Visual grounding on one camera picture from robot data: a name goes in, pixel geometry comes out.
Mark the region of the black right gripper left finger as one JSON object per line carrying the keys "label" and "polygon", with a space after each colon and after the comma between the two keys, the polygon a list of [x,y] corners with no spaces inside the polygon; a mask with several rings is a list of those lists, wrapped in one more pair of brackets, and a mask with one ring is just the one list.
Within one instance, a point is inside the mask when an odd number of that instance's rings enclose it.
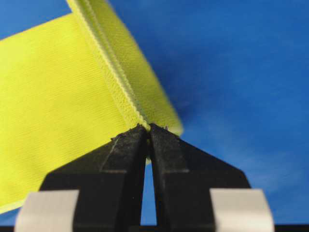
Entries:
{"label": "black right gripper left finger", "polygon": [[46,175],[16,232],[123,232],[140,222],[147,131],[141,126]]}

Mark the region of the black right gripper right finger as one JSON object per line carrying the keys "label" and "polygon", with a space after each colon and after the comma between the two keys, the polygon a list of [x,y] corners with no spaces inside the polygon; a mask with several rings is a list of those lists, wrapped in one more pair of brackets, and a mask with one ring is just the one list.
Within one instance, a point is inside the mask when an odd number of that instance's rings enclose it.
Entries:
{"label": "black right gripper right finger", "polygon": [[272,232],[265,195],[243,171],[151,125],[158,223],[169,232]]}

